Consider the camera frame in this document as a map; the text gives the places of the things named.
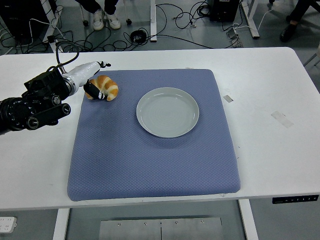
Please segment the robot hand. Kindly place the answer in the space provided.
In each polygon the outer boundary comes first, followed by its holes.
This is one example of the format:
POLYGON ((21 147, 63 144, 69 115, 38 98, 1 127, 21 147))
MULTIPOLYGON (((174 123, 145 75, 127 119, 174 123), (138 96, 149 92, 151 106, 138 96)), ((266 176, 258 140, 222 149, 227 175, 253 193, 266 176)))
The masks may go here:
POLYGON ((100 71, 101 68, 110 67, 111 64, 104 64, 103 61, 89 62, 81 64, 67 73, 62 74, 62 78, 69 89, 69 96, 74 95, 80 87, 94 100, 102 100, 106 98, 106 94, 102 93, 97 86, 89 82, 89 79, 100 71))

